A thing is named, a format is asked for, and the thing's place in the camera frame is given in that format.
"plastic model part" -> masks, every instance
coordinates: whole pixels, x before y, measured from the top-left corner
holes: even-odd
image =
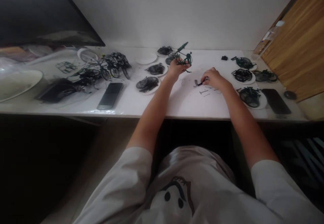
[[[246,81],[250,81],[252,79],[252,72],[244,70],[244,69],[235,70],[232,72],[232,75],[239,82],[246,82]]]
[[[253,89],[253,87],[244,87],[237,90],[240,99],[251,108],[257,108],[260,105],[259,99],[261,95],[259,91],[260,89]]]
[[[136,84],[136,87],[140,89],[140,92],[151,91],[153,88],[157,87],[159,79],[157,77],[145,77],[143,80]]]
[[[263,82],[275,82],[278,80],[278,76],[271,71],[263,70],[263,71],[254,71],[256,81]]]
[[[164,73],[165,67],[162,65],[162,63],[159,63],[152,65],[145,70],[148,71],[151,75],[162,75]]]

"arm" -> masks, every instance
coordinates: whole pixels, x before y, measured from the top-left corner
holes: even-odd
[[[259,125],[237,95],[232,84],[223,78],[215,68],[203,75],[204,85],[210,85],[221,90],[229,111],[232,124],[238,134],[249,168],[261,160],[279,162]]]
[[[144,202],[155,140],[165,117],[171,90],[179,75],[189,67],[177,65],[176,60],[171,62],[126,150],[92,193],[75,224],[120,223]]]
[[[138,146],[154,153],[155,141],[164,120],[169,96],[179,75],[190,65],[177,65],[173,60],[161,86],[146,107],[126,148]]]

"white desk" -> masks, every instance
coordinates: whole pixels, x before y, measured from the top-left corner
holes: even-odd
[[[80,100],[73,104],[44,104],[35,100],[34,97],[43,90],[48,82],[45,78],[52,77],[67,77],[72,73],[66,75],[60,72],[55,65],[63,61],[76,62],[78,57],[76,51],[66,51],[64,56],[54,57],[53,59],[42,62],[35,65],[24,65],[23,69],[38,69],[43,71],[44,77],[34,88],[26,93],[0,103],[0,113],[14,113],[14,114],[38,114],[38,115],[61,115],[61,116],[102,116],[102,117],[140,117],[153,97],[151,95],[141,95],[135,89],[135,84],[145,77],[144,69],[148,66],[139,65],[134,61],[135,54],[155,52],[156,49],[149,48],[119,48],[118,51],[125,54],[130,64],[131,69],[128,69],[130,80],[125,79],[121,73],[121,79],[126,81],[127,86],[123,89],[119,100],[113,110],[97,110],[97,105],[102,98],[106,85],[95,93],[88,96],[86,100]],[[166,117],[169,118],[187,118],[187,119],[216,119],[216,120],[228,120],[229,113],[220,91],[213,91],[205,88],[203,85],[194,88],[194,80],[200,80],[204,71],[211,67],[215,67],[219,70],[221,75],[228,79],[233,86],[238,89],[245,87],[246,85],[240,84],[235,81],[231,73],[238,69],[235,61],[231,61],[230,58],[248,57],[250,52],[243,53],[242,51],[220,51],[220,50],[190,50],[192,51],[193,64],[189,71],[192,73],[183,73],[180,75],[179,80],[175,83],[169,100],[168,111]],[[98,53],[109,53],[111,50],[102,48]],[[226,55],[228,61],[221,60],[221,57]],[[159,61],[164,61],[165,57],[158,57]],[[255,61],[258,65],[258,70],[268,69],[266,64],[262,61]],[[263,88],[274,88],[280,95],[283,96],[285,91],[282,84],[277,81],[274,83],[268,82],[254,82],[251,85]],[[204,97],[199,92],[203,89],[209,90],[210,95]],[[298,108],[295,101],[283,98],[288,107],[291,110],[290,115],[278,117],[274,114],[272,109],[267,105],[263,110],[250,110],[252,115],[258,120],[271,120],[271,121],[306,121],[303,113]]]

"model wheel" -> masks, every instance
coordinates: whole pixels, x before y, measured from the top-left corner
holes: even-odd
[[[108,81],[110,79],[110,74],[107,70],[102,69],[101,70],[101,76],[103,79],[105,79],[106,81]]]
[[[119,70],[118,69],[112,68],[112,69],[110,69],[110,73],[111,73],[112,77],[119,78]]]
[[[123,73],[124,73],[124,75],[126,76],[126,78],[127,78],[128,80],[130,80],[131,78],[129,77],[129,75],[128,75],[128,73],[127,73],[127,70],[126,70],[125,68],[122,68],[122,70],[123,70]]]

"smartphone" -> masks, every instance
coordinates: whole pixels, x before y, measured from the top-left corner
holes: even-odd
[[[287,104],[281,98],[275,89],[262,89],[261,90],[268,100],[268,104],[276,114],[291,114]]]
[[[123,87],[123,83],[110,83],[97,107],[99,110],[112,109]]]

